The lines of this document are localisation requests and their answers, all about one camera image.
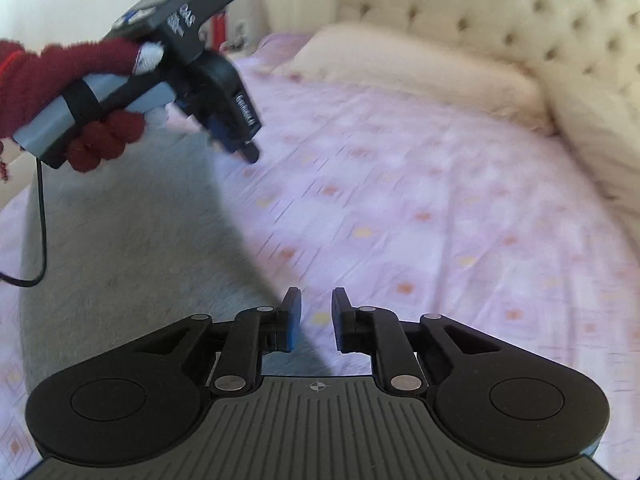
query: black cable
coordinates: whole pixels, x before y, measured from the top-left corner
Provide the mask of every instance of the black cable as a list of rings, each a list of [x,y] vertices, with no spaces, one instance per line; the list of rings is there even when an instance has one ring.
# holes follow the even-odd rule
[[[44,187],[42,185],[42,163],[36,159],[36,174],[38,180],[38,208],[40,210],[40,232],[42,233],[42,269],[34,280],[19,280],[0,272],[0,282],[7,282],[10,285],[30,288],[42,281],[47,272],[47,221],[44,217]]]

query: pillow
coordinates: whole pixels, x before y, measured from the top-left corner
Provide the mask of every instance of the pillow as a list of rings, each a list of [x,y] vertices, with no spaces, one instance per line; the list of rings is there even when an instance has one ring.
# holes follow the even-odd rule
[[[561,134],[640,254],[640,110],[614,86],[555,63],[533,69]]]
[[[274,73],[423,94],[555,131],[538,82],[522,69],[364,23],[325,27]]]

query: red glove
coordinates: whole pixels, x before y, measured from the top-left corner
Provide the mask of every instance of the red glove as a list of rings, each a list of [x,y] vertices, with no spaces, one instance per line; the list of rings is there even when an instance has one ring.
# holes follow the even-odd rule
[[[0,41],[0,140],[11,138],[76,79],[92,73],[145,73],[161,59],[158,44],[140,46],[120,38],[66,48],[51,45],[39,56],[19,43]],[[126,144],[142,136],[144,127],[141,114],[117,110],[104,122],[85,126],[69,145],[66,158],[75,170],[94,170],[102,159],[122,155]]]

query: headboard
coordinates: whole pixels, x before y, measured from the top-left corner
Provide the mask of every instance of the headboard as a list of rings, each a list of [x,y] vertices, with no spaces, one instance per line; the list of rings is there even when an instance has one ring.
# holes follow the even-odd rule
[[[363,20],[514,62],[554,61],[640,106],[640,0],[266,0],[272,30]]]

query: gray fabric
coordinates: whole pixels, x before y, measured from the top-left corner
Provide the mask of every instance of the gray fabric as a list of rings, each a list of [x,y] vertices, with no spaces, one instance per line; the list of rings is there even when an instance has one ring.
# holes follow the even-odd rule
[[[29,391],[62,368],[197,312],[214,320],[275,298],[242,252],[212,184],[204,134],[148,131],[118,160],[77,174],[45,168],[49,270],[20,296]],[[40,268],[32,192],[23,275]],[[270,374],[328,375],[302,337]]]

